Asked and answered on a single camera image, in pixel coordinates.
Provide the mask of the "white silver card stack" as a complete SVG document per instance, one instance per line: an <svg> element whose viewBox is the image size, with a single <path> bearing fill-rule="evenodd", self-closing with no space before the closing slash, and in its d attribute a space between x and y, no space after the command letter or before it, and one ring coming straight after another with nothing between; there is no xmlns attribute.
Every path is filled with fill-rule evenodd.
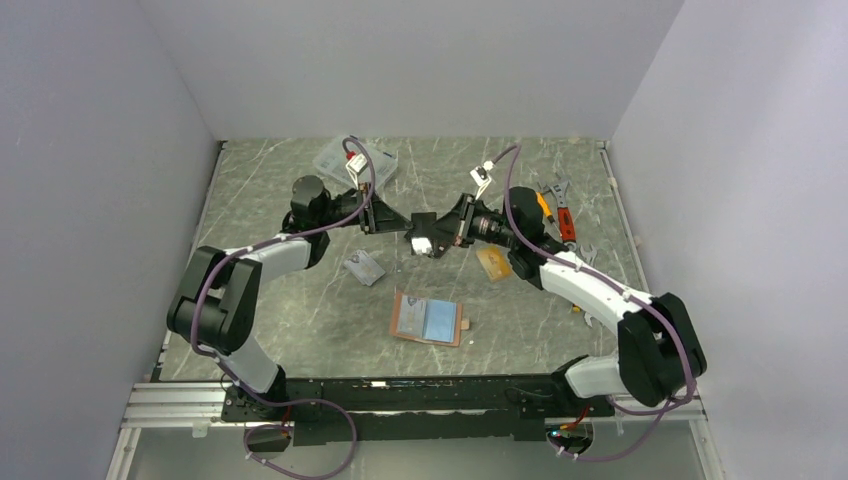
<svg viewBox="0 0 848 480"><path fill-rule="evenodd" d="M356 250L343 261L343 266L365 286L373 286L386 271L364 250Z"/></svg>

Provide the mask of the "brown leather card holder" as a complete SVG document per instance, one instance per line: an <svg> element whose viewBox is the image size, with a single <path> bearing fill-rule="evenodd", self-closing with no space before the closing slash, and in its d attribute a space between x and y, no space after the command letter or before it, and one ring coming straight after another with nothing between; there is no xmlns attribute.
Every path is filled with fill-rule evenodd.
<svg viewBox="0 0 848 480"><path fill-rule="evenodd" d="M395 295L389 324L390 335L422 344L447 347L459 346L462 333L470 329L470 321L464 317L463 306L460 303L419 297L427 300L427 310L423 337L418 338L403 335L396 331L399 302L402 295L419 297L402 292L398 292Z"/></svg>

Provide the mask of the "white credit card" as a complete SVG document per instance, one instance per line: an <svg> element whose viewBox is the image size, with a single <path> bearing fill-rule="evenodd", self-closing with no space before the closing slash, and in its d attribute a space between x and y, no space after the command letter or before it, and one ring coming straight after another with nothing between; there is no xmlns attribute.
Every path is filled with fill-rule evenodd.
<svg viewBox="0 0 848 480"><path fill-rule="evenodd" d="M426 326L427 300L402 295L397 315L396 331L403 335L422 338Z"/></svg>

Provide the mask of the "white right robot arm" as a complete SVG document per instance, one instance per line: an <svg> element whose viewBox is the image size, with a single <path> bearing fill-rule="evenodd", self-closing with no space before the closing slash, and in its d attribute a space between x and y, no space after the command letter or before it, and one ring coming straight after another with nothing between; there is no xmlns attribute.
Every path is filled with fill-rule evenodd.
<svg viewBox="0 0 848 480"><path fill-rule="evenodd" d="M618 282L550 235L527 187L509 189L500 210L463 194L443 215L415 221L440 254L480 241L506 249L513 272L535 288L578 306L614 334L607 356L584 355L552 375L551 401L574 415L590 398L628 395L645 407L670 409L691 400L707 362L684 302Z"/></svg>

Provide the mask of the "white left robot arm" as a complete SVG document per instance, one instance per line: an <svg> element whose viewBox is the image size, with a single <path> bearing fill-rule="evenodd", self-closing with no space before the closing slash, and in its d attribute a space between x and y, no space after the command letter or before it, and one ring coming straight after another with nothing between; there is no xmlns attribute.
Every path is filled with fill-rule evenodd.
<svg viewBox="0 0 848 480"><path fill-rule="evenodd" d="M198 248L191 256L166 315L168 330L210 358L248 394L248 407L264 420L287 406L287 379L253 333L263 284L316 266L335 228L365 234L409 230L412 223L369 184L332 196L314 175L297 179L279 234L235 249Z"/></svg>

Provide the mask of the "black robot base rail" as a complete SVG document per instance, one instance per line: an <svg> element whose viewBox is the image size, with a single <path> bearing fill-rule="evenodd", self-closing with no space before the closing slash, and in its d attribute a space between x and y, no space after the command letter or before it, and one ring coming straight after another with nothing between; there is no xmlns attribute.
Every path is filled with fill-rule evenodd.
<svg viewBox="0 0 848 480"><path fill-rule="evenodd" d="M226 390L225 423L286 422L297 446L328 442L507 437L542 441L575 421L610 418L602 396L581 399L550 374L384 378L293 378L295 406L269 407L237 387Z"/></svg>

